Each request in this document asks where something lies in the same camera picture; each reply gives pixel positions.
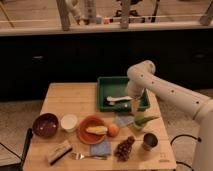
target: napkin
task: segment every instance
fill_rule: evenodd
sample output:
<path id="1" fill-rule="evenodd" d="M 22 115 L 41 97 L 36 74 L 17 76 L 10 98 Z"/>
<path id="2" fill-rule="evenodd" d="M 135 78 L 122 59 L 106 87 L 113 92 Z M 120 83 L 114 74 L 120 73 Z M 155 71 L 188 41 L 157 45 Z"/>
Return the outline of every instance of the napkin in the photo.
<path id="1" fill-rule="evenodd" d="M 90 154 L 92 156 L 106 156 L 111 154 L 111 144 L 108 140 L 104 140 L 99 144 L 90 146 Z"/>
<path id="2" fill-rule="evenodd" d="M 116 113 L 114 122 L 119 127 L 125 127 L 134 122 L 134 116 L 131 113 Z"/>

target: grape bunch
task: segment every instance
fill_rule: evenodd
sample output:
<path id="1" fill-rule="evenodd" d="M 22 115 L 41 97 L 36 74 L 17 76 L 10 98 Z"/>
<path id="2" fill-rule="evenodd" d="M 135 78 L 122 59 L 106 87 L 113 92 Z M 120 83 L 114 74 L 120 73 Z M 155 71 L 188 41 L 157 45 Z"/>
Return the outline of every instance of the grape bunch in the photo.
<path id="1" fill-rule="evenodd" d="M 129 136 L 126 140 L 118 144 L 114 153 L 114 155 L 118 158 L 118 161 L 127 161 L 129 159 L 129 154 L 134 142 L 135 138 L 133 136 Z"/>

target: small white bowl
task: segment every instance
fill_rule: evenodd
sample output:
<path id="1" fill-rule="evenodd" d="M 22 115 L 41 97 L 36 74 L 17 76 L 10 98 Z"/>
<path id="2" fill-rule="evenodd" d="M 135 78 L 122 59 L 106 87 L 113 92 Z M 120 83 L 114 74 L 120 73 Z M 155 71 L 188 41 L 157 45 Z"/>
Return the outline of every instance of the small white bowl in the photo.
<path id="1" fill-rule="evenodd" d="M 74 132 L 77 128 L 78 118 L 73 114 L 64 115 L 61 119 L 61 127 L 67 132 Z"/>

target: black cabinet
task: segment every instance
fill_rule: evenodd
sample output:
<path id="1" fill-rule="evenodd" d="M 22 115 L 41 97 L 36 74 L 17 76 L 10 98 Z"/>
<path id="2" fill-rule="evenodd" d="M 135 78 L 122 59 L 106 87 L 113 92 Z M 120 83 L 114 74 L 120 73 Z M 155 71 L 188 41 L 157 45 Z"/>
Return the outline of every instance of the black cabinet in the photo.
<path id="1" fill-rule="evenodd" d="M 190 89 L 212 88 L 213 29 L 0 38 L 0 100 L 44 98 L 51 82 L 123 76 L 149 59 L 156 75 Z"/>

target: green object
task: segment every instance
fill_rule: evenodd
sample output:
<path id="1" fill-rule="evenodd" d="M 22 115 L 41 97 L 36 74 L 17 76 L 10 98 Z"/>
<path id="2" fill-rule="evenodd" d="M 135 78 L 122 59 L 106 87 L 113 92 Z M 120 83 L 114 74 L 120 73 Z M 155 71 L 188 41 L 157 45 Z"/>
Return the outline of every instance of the green object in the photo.
<path id="1" fill-rule="evenodd" d="M 144 116 L 143 114 L 135 116 L 133 126 L 136 130 L 141 130 L 143 129 L 147 122 L 157 119 L 158 116 Z"/>
<path id="2" fill-rule="evenodd" d="M 146 124 L 147 122 L 151 121 L 151 120 L 154 120 L 154 119 L 157 119 L 158 117 L 157 116 L 144 116 L 143 114 L 142 115 L 137 115 L 135 116 L 135 119 L 134 119 L 134 122 L 135 124 L 137 124 L 138 126 L 141 126 L 143 124 Z"/>
<path id="3" fill-rule="evenodd" d="M 146 124 L 143 124 L 143 125 L 137 125 L 135 122 L 133 122 L 133 126 L 134 126 L 134 128 L 136 129 L 136 130 L 138 130 L 138 131 L 140 131 L 141 129 L 143 129 L 145 126 L 146 126 Z"/>
<path id="4" fill-rule="evenodd" d="M 129 79 L 125 76 L 99 77 L 97 87 L 97 107 L 102 112 L 131 112 L 130 101 L 120 101 L 111 106 L 106 103 L 106 97 L 127 96 L 125 89 Z M 145 111 L 150 107 L 146 89 L 140 99 L 138 111 Z"/>

